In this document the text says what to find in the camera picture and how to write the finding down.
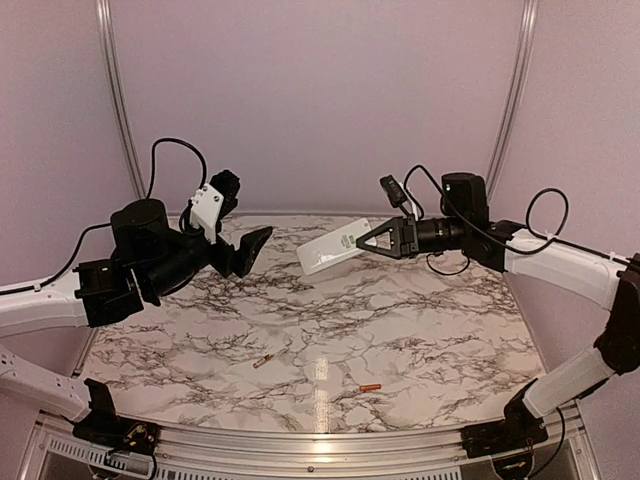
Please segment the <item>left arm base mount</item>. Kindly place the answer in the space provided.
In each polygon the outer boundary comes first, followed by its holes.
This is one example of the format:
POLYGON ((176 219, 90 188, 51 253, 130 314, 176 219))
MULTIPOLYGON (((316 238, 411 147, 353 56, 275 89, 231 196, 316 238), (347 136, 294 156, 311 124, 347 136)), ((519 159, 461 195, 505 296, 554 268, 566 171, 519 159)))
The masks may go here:
POLYGON ((109 447, 112 452, 155 453, 158 424, 119 415, 106 384, 93 379, 84 384, 89 390, 89 413, 74 422, 74 437, 109 447))

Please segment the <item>white remote control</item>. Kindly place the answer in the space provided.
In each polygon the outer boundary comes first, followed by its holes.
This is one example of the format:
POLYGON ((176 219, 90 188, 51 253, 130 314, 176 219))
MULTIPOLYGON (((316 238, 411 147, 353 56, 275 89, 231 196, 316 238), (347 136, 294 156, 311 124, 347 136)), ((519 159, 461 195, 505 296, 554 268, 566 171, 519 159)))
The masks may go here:
POLYGON ((314 275, 363 253, 356 240, 372 230, 368 219, 360 218, 313 239, 296 249, 305 275, 314 275))

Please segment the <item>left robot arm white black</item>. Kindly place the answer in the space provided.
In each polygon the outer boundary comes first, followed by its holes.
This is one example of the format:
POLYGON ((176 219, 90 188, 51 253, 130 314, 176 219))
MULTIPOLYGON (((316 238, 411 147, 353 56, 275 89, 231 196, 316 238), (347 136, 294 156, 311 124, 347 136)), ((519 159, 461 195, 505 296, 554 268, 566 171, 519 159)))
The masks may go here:
MULTIPOLYGON (((127 205, 111 216, 109 225, 115 241, 109 258, 2 292, 2 336, 119 323, 146 305, 160 305, 207 266, 224 278, 242 278, 273 232, 272 227, 251 231, 239 247, 220 238, 216 225, 188 235, 170 227, 158 199, 127 205)), ((106 445, 126 436, 126 423, 114 413, 109 390, 101 383, 64 377, 3 349, 1 388, 73 421, 88 416, 89 431, 106 445)))

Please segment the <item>gold AAA battery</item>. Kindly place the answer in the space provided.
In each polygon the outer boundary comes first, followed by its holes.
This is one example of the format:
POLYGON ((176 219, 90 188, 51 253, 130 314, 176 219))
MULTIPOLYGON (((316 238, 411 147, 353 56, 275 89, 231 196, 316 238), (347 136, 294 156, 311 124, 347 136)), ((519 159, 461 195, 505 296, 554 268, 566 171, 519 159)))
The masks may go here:
POLYGON ((273 357, 274 356, 272 354, 265 355, 264 357, 260 358, 259 360, 253 363, 253 368, 254 369, 260 368, 261 366, 266 364, 268 361, 270 361, 273 357))

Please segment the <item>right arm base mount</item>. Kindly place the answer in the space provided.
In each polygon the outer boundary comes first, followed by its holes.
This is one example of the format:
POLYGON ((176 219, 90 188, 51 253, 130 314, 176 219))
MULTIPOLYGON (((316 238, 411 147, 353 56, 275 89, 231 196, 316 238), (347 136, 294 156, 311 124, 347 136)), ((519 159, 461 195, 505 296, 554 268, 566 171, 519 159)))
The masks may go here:
POLYGON ((469 458, 530 448, 548 440, 546 427, 524 404, 524 395, 536 382, 526 384, 505 405, 503 418, 461 429, 462 447, 469 458))

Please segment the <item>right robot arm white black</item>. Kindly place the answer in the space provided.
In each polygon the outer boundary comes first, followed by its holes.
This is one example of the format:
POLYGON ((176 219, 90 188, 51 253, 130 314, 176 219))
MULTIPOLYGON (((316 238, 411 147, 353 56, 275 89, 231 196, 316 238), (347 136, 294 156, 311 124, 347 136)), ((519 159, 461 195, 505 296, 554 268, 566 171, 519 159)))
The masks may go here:
POLYGON ((515 448, 557 407, 638 369, 639 260, 597 252, 557 233, 536 233, 529 223, 491 220, 479 175, 449 173, 434 185, 441 217, 405 212, 358 237, 357 247, 392 259, 460 251, 490 270, 543 281, 609 313, 592 346, 524 387, 505 406, 495 438, 515 448))

